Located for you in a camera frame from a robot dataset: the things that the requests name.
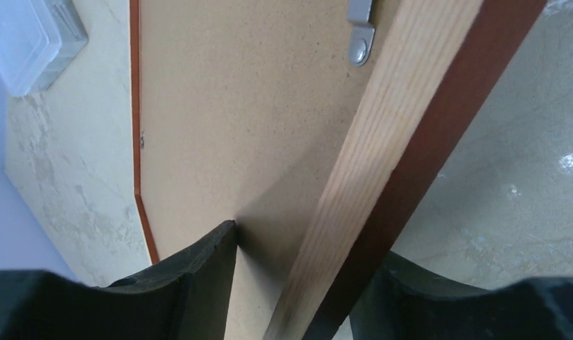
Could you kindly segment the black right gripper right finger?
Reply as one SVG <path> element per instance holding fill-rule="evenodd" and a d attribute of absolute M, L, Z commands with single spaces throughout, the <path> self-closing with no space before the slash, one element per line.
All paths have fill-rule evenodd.
<path fill-rule="evenodd" d="M 354 339 L 573 339 L 573 277 L 485 290 L 391 252 L 349 319 Z"/>

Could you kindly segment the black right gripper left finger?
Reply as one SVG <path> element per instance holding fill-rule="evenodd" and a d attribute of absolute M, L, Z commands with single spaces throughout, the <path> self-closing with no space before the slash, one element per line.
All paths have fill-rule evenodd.
<path fill-rule="evenodd" d="M 237 224 L 227 220 L 107 287 L 0 271 L 0 339 L 223 339 L 236 252 Z"/>

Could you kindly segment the brown fibreboard backing board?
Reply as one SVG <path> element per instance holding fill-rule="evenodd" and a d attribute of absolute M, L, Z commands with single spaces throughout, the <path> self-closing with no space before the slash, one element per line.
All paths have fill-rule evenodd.
<path fill-rule="evenodd" d="M 397 1 L 354 67 L 347 1 L 141 1 L 140 195 L 161 258 L 241 227 L 226 339 L 261 339 Z"/>

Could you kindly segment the red wooden photo frame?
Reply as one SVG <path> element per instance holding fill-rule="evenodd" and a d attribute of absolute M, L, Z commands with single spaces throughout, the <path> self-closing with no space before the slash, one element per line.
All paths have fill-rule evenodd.
<path fill-rule="evenodd" d="M 135 192 L 152 259 L 160 261 L 140 195 L 140 2 L 130 3 Z M 349 61 L 361 20 L 347 2 Z M 328 339 L 336 332 L 545 7 L 397 2 L 261 339 Z"/>

